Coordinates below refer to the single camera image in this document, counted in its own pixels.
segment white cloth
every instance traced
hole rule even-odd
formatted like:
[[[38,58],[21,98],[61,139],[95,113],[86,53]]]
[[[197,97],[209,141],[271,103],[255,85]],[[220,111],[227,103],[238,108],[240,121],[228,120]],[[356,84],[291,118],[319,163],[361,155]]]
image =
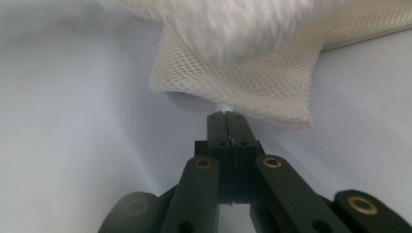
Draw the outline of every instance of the white cloth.
[[[163,0],[150,1],[149,6],[141,0],[122,2],[135,14],[166,24],[151,89],[197,95],[293,128],[311,125],[307,100],[321,50],[412,26],[408,0],[359,0],[335,12],[331,10],[345,1]],[[216,5],[224,11],[214,13]],[[240,17],[243,13],[249,17]],[[223,23],[216,18],[223,18]]]

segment white background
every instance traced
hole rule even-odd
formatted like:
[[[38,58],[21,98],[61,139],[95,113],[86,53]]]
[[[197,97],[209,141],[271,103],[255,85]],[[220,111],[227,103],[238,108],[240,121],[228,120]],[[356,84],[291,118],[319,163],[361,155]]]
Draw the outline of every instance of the white background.
[[[0,232],[97,232],[132,191],[175,185],[215,104],[148,89],[161,26],[115,0],[0,3]],[[323,53],[312,128],[249,119],[320,194],[375,195],[412,222],[412,31]],[[247,206],[220,232],[254,232]]]

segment dark green plastic part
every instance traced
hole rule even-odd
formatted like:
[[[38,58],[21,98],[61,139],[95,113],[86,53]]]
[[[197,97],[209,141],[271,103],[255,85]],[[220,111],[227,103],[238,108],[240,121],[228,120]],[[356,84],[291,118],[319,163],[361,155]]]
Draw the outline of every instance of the dark green plastic part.
[[[219,161],[211,156],[189,160],[160,233],[217,232],[219,172]]]
[[[316,194],[285,159],[265,154],[243,116],[214,113],[207,128],[176,187],[123,197],[99,233],[216,233],[219,204],[232,203],[251,204],[257,233],[412,233],[366,193],[339,192],[334,202]]]
[[[274,159],[277,162],[273,164],[278,167],[266,166],[266,159]],[[255,164],[258,194],[282,232],[351,232],[285,159],[265,155],[258,157]]]
[[[355,190],[338,192],[332,206],[353,232],[412,232],[412,227],[402,217],[364,192]]]

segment mesh bag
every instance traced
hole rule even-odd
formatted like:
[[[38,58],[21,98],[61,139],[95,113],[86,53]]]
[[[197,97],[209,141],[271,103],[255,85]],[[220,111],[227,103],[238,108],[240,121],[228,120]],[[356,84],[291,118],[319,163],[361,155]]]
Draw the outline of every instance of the mesh bag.
[[[321,50],[411,26],[412,1],[360,0],[308,23],[275,52],[226,66],[201,59],[165,28],[150,87],[200,96],[277,126],[303,128],[311,125],[308,96]]]

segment screw hole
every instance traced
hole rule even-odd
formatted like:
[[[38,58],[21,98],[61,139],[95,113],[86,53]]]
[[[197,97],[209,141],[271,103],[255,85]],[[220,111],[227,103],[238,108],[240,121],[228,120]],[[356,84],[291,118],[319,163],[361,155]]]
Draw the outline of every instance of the screw hole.
[[[332,228],[330,228],[330,226],[327,223],[321,220],[313,221],[312,226],[319,233],[331,233],[332,232]]]
[[[351,196],[348,199],[348,203],[354,210],[361,212],[362,214],[372,216],[378,213],[378,208],[366,198]]]
[[[266,167],[270,167],[270,168],[278,168],[278,167],[282,166],[282,162],[279,161],[279,160],[276,159],[276,158],[265,158],[265,159],[263,160],[263,164],[264,164]]]
[[[149,208],[149,202],[145,199],[137,199],[129,202],[126,211],[131,216],[139,216]]]
[[[209,159],[201,158],[201,159],[197,159],[194,165],[196,165],[196,167],[200,169],[207,169],[207,168],[212,167],[212,162]]]
[[[179,233],[193,233],[196,227],[189,221],[181,222],[178,226]]]

